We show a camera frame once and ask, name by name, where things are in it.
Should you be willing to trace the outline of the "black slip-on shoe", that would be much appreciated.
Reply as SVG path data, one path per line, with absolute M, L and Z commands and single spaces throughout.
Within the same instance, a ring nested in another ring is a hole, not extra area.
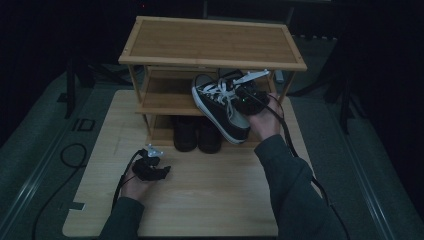
M 217 127 L 206 117 L 200 119 L 198 148 L 207 154 L 220 151 L 222 135 Z
M 190 116 L 172 116 L 174 147 L 189 152 L 197 147 L 196 125 Z

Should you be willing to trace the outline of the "person's right hand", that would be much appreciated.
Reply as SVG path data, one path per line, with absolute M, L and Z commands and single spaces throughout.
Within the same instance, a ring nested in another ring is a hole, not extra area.
M 277 94 L 270 93 L 268 98 L 270 102 L 267 108 L 256 115 L 247 117 L 251 130 L 259 141 L 280 133 L 280 122 L 277 117 L 282 116 L 282 111 L 277 100 Z

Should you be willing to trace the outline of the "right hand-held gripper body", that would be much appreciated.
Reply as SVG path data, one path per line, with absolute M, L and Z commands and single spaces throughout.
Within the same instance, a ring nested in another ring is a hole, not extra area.
M 256 115 L 269 104 L 268 94 L 260 90 L 255 83 L 256 79 L 268 74 L 267 69 L 248 72 L 243 77 L 232 81 L 236 95 L 235 108 L 238 112 L 247 116 Z

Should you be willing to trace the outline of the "wooden shoe rack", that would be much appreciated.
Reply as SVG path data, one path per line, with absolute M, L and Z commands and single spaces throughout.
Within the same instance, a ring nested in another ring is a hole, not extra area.
M 130 71 L 146 141 L 159 146 L 173 144 L 172 115 L 201 114 L 191 93 L 195 76 L 267 69 L 257 83 L 274 91 L 275 72 L 283 70 L 289 73 L 286 93 L 294 75 L 307 69 L 285 25 L 150 16 L 136 18 L 119 62 Z

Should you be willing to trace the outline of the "person's left hand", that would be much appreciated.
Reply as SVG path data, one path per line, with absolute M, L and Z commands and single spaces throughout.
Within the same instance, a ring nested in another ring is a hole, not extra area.
M 128 173 L 125 175 L 120 195 L 142 202 L 151 185 L 151 182 L 142 181 L 133 173 Z

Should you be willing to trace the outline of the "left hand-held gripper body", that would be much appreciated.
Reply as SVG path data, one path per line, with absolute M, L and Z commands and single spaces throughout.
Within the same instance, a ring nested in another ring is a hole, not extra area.
M 134 154 L 132 171 L 142 181 L 155 181 L 156 174 L 160 171 L 157 166 L 160 157 L 163 155 L 161 151 L 156 150 L 151 145 L 148 149 L 140 149 Z

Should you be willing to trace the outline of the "black metal stand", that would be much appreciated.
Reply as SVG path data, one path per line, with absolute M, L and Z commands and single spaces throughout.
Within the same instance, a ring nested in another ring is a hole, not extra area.
M 349 133 L 348 119 L 352 115 L 350 102 L 352 85 L 356 74 L 355 66 L 359 63 L 360 48 L 356 46 L 355 39 L 346 34 L 336 39 L 336 43 L 323 64 L 316 80 L 296 91 L 288 93 L 289 96 L 304 96 L 325 85 L 328 86 L 323 94 L 326 103 L 334 104 L 341 100 L 339 125 L 344 134 Z
M 80 79 L 82 85 L 92 88 L 95 84 L 94 78 L 89 75 L 89 72 L 97 72 L 104 76 L 106 79 L 117 83 L 118 85 L 129 86 L 130 82 L 121 78 L 117 73 L 108 70 L 105 66 L 95 62 L 89 58 L 73 57 L 67 61 L 66 65 L 66 91 L 61 93 L 58 102 L 66 104 L 65 118 L 69 119 L 76 106 L 76 80 L 75 77 Z

